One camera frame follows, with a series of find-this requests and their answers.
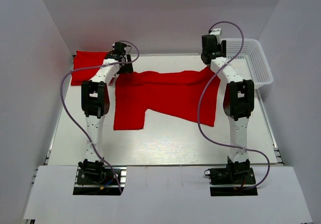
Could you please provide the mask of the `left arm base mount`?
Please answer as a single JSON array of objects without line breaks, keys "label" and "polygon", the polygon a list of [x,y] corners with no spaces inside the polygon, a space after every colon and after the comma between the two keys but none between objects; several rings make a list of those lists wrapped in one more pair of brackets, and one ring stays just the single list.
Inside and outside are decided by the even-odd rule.
[{"label": "left arm base mount", "polygon": [[85,159],[78,163],[73,195],[120,196],[125,182],[125,167],[111,170],[103,162]]}]

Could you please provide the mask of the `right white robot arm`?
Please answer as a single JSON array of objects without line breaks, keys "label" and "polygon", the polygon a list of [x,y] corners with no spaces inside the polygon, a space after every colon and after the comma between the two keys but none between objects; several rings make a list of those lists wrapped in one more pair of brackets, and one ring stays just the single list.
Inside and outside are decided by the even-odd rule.
[{"label": "right white robot arm", "polygon": [[249,165],[247,153],[247,126],[254,110],[254,83],[242,78],[227,62],[226,41],[221,29],[210,30],[202,36],[201,60],[217,73],[225,87],[223,110],[230,125],[229,164]]}]

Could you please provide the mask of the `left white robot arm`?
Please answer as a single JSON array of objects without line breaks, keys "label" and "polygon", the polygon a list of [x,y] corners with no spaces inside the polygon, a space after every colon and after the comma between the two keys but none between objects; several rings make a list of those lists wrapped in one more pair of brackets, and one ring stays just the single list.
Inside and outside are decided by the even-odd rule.
[{"label": "left white robot arm", "polygon": [[90,137],[87,140],[85,159],[90,162],[103,158],[103,123],[110,108],[107,86],[116,75],[133,73],[131,55],[126,52],[127,48],[131,48],[128,41],[115,42],[95,75],[81,84],[81,107]]}]

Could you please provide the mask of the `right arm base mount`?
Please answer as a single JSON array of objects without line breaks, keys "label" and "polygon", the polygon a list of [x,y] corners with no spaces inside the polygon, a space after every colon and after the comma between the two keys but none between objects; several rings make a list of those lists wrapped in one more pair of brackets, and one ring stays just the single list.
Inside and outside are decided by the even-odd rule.
[{"label": "right arm base mount", "polygon": [[204,171],[209,178],[210,195],[212,197],[257,196],[254,171],[250,161],[228,163],[224,168],[210,168]]}]

